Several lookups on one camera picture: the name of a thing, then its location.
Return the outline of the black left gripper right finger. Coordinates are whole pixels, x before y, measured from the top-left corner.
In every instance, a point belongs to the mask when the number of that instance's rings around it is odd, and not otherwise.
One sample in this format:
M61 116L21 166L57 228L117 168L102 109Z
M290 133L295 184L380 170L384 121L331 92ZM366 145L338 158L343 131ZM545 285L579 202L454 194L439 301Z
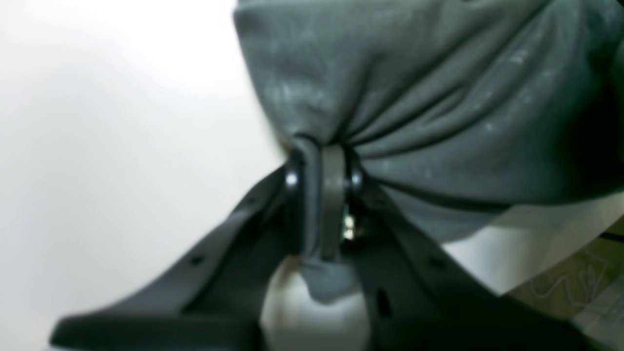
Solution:
M588 351L570 322L479 284L340 146L321 149L321 258L365 293L374 351Z

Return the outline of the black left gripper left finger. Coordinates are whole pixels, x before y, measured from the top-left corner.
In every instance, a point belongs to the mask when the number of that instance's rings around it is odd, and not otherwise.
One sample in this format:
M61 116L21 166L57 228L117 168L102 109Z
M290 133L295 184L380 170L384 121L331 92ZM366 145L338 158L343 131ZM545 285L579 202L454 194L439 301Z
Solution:
M269 351L261 316L286 258L319 261L321 149L296 146L227 219L129 297L58 322L58 351Z

